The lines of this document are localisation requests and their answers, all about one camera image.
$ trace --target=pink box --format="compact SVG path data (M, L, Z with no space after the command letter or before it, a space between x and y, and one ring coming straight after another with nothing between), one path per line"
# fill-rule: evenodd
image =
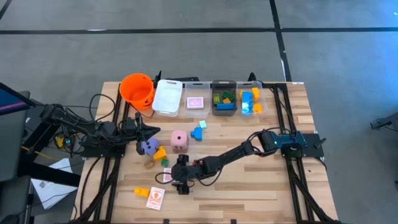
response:
M203 109L203 97L187 97L188 109Z

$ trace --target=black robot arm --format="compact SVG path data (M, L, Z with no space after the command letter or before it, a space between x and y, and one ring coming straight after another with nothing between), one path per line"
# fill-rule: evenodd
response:
M160 131L160 128L145 125L140 113L136 113L135 120L126 118L119 126L110 121L87 121L62 105L46 105L40 117L46 123L60 123L85 134L86 138L80 143L85 148L83 157L119 157L118 152L130 141L137 141L137 152L144 155L141 141Z
M264 151L260 151L251 144L251 140L254 137L258 137ZM173 183L173 185L177 187L179 194L189 194L187 180L197 179L201 181L213 177L217 172L221 172L225 165L244 156L255 154L265 157L272 155L276 150L285 146L299 148L306 147L307 143L300 131L297 131L295 134L278 135L273 131L263 130L253 133L246 141L242 142L241 145L219 156L207 156L196 160L191 166L187 166L189 160L187 155L178 155L177 163L172 167L171 172L173 180L177 181Z

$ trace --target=monitor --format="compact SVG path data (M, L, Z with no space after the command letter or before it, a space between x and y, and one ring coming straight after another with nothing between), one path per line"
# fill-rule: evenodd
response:
M18 92L0 83L0 115L33 108L35 103Z

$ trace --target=orange bucket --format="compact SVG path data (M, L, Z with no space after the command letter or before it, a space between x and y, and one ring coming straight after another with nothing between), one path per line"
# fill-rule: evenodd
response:
M145 74L131 74L120 84L120 95L137 110L150 108L155 97L154 83Z

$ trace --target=concrete floor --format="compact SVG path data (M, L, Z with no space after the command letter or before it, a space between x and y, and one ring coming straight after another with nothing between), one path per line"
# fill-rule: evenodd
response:
M0 7L5 3L0 0ZM398 27L398 3L276 0L282 27ZM0 30L272 27L266 0L13 0ZM369 122L398 112L398 33L284 33L293 81L305 82L341 221L398 220L397 133ZM1 81L36 100L87 105L130 73L284 81L275 34L0 35ZM83 116L86 110L76 110ZM67 157L51 149L47 153ZM80 162L74 157L71 164ZM79 173L81 167L74 167ZM36 223L67 222L75 195Z

